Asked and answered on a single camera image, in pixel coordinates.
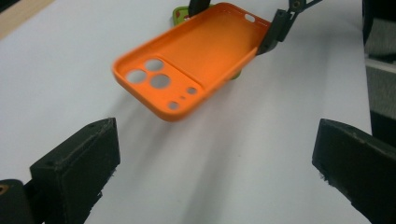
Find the green object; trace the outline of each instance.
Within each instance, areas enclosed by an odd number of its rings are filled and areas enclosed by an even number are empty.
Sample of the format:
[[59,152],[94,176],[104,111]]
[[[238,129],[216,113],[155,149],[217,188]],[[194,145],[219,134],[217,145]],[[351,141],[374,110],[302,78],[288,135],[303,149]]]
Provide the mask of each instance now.
[[[175,26],[181,24],[184,21],[189,20],[190,19],[189,7],[177,7],[177,8],[175,8],[175,10],[173,11],[173,17],[172,18],[173,18],[173,22],[174,22]],[[241,75],[241,72],[242,71],[238,72],[235,76],[233,76],[232,80],[237,79]]]

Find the orange phone case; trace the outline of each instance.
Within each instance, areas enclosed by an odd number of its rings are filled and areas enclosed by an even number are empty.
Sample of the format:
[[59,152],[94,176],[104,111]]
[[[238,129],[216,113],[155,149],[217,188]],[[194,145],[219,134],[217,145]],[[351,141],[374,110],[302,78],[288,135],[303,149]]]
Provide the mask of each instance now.
[[269,26],[219,3],[117,59],[114,76],[158,117],[176,121],[256,56]]

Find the white surface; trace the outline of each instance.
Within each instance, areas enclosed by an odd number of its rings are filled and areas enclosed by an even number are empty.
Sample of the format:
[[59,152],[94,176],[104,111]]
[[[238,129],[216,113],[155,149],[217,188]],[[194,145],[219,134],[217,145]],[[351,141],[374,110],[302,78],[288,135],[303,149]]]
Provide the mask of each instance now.
[[[121,165],[86,223],[369,223],[311,164],[320,118],[370,132],[361,1],[323,1],[188,118],[155,117],[111,64],[172,1],[55,1],[0,41],[0,179],[116,117]],[[230,1],[271,21],[288,1]]]

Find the white table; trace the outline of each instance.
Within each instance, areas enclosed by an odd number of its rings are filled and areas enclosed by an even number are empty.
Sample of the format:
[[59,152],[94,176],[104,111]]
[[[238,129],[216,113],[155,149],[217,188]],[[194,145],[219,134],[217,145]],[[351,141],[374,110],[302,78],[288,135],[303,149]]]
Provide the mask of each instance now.
[[[121,165],[86,223],[369,223],[311,164],[320,118],[370,132],[361,1],[325,0],[186,119],[158,119],[112,63],[172,1],[55,1],[0,41],[0,179],[115,117]],[[271,21],[288,1],[230,1]]]

